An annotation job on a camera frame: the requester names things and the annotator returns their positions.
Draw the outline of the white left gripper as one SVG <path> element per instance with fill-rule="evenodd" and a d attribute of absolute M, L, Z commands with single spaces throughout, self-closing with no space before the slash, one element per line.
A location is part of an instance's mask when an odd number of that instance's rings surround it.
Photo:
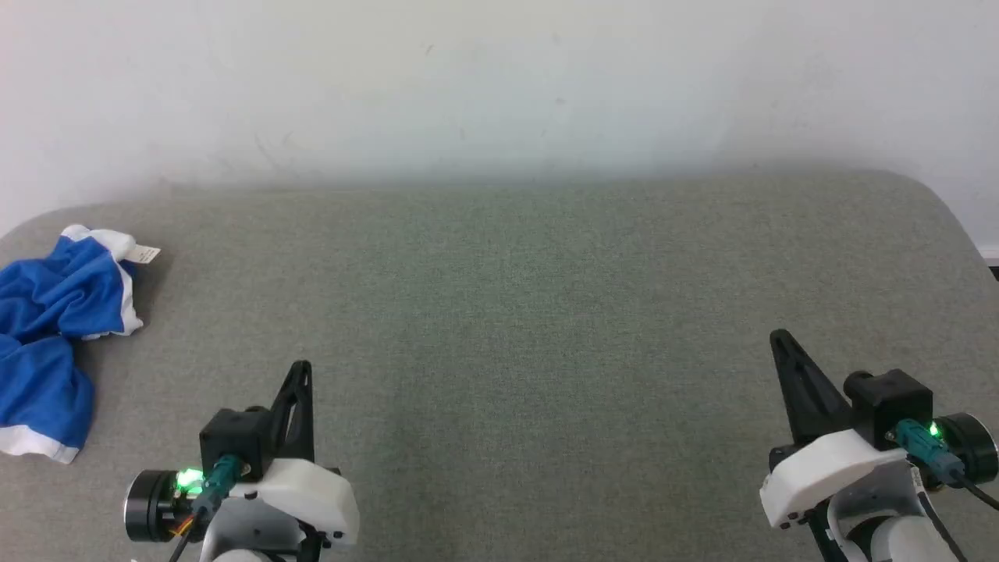
<path fill-rule="evenodd" d="M 352 484 L 313 463 L 310 361 L 290 366 L 270 411 L 272 456 L 296 459 L 275 459 L 259 481 L 235 485 L 229 494 L 229 541 L 245 549 L 290 549 L 310 528 L 334 548 L 352 548 L 361 530 Z"/>

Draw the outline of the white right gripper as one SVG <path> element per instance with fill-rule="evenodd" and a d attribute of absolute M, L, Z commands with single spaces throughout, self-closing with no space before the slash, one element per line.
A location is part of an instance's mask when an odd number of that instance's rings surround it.
<path fill-rule="evenodd" d="M 770 332 L 770 347 L 793 445 L 807 445 L 779 462 L 761 485 L 770 527 L 792 523 L 823 501 L 841 518 L 912 510 L 914 477 L 906 452 L 879 451 L 849 429 L 851 406 L 789 331 Z"/>

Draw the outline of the blue and white shirt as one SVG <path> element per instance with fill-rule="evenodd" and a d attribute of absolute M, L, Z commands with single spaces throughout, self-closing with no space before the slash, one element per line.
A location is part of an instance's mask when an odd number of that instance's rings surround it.
<path fill-rule="evenodd" d="M 95 387 L 73 345 L 143 326 L 134 270 L 159 254 L 129 234 L 72 224 L 47 256 L 0 268 L 0 453 L 74 461 Z"/>

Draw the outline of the black cylindrical left gripper motor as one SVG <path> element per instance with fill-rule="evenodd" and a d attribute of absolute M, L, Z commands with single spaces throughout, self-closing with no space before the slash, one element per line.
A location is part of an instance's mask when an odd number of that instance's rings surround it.
<path fill-rule="evenodd" d="M 196 468 L 143 470 L 123 502 L 123 522 L 132 542 L 170 542 L 193 514 L 204 473 Z"/>

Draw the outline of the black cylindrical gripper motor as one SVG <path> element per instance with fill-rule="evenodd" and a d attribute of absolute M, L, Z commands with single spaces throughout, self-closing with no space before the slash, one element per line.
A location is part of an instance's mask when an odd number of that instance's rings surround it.
<path fill-rule="evenodd" d="M 132 542 L 170 542 L 193 514 L 204 473 L 196 468 L 143 470 L 123 502 L 123 522 Z"/>
<path fill-rule="evenodd" d="M 999 447 L 991 431 L 970 413 L 954 413 L 933 420 L 930 431 L 958 457 L 965 476 L 975 485 L 999 476 Z"/>

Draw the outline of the black cylindrical right gripper motor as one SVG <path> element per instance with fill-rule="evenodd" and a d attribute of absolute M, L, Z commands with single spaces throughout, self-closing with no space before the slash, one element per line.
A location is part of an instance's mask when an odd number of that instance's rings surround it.
<path fill-rule="evenodd" d="M 954 413 L 933 420 L 930 431 L 958 457 L 965 476 L 975 485 L 999 476 L 999 447 L 991 431 L 970 413 Z"/>

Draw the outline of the grey fabric sofa seat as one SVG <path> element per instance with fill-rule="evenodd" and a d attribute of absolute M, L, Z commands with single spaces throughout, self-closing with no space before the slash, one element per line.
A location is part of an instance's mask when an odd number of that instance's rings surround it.
<path fill-rule="evenodd" d="M 16 227 L 0 265 L 74 223 L 161 254 L 145 326 L 76 349 L 77 459 L 0 454 L 0 562 L 167 562 L 125 533 L 136 473 L 196 464 L 300 359 L 361 510 L 343 562 L 817 561 L 759 502 L 790 440 L 774 329 L 836 385 L 899 368 L 999 437 L 999 282 L 893 173 L 108 203 Z"/>

